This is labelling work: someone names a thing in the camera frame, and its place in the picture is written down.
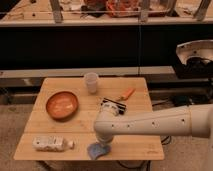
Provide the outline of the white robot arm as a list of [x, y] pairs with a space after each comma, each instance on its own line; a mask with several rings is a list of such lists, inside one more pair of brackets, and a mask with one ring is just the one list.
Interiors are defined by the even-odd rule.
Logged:
[[114, 116], [104, 108], [94, 122], [99, 142], [108, 144], [115, 135], [192, 136], [213, 142], [213, 104], [190, 105], [148, 113]]

